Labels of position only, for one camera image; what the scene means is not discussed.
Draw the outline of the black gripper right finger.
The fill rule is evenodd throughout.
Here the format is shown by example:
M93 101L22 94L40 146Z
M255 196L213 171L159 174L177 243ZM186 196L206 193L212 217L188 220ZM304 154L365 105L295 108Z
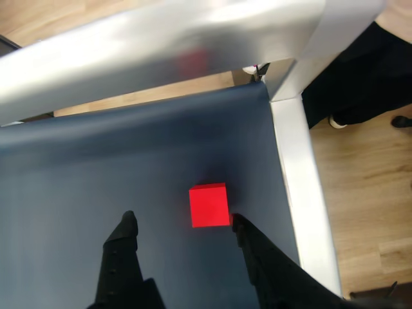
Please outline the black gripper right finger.
M253 223L232 215L248 277L261 308L350 308L283 253Z

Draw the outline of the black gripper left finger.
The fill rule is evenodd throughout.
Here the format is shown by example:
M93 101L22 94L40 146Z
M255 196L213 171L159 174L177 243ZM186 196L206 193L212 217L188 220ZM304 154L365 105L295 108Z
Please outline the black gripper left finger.
M103 244L92 308L163 308L154 279L144 279L137 257L138 224L133 211L123 214Z

